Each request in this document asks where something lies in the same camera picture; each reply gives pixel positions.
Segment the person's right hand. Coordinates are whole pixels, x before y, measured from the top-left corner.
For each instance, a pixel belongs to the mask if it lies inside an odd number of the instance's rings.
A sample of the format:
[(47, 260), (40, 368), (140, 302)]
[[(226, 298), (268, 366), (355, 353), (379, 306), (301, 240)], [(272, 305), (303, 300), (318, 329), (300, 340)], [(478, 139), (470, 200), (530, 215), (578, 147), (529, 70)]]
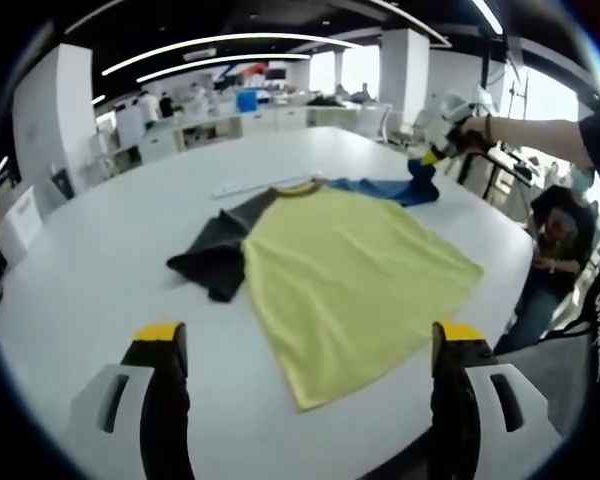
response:
[(487, 153), (494, 142), (490, 136), (492, 115), (471, 116), (459, 122), (454, 128), (454, 143), (459, 153)]

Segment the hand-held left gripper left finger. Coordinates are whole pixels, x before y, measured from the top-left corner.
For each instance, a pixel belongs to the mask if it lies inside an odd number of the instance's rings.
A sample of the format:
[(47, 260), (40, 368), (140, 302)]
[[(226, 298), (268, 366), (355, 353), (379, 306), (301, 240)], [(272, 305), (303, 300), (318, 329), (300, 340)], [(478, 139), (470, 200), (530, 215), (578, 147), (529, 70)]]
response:
[(191, 479), (186, 326), (148, 325), (74, 397), (67, 451), (88, 479)]

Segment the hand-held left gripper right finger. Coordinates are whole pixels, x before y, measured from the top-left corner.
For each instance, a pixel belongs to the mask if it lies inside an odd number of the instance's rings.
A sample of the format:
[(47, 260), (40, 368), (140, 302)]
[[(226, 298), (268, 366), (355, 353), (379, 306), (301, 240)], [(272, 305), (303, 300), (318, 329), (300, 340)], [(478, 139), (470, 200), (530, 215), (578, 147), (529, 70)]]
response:
[(430, 479), (527, 479), (561, 443), (548, 402), (475, 328), (432, 326)]

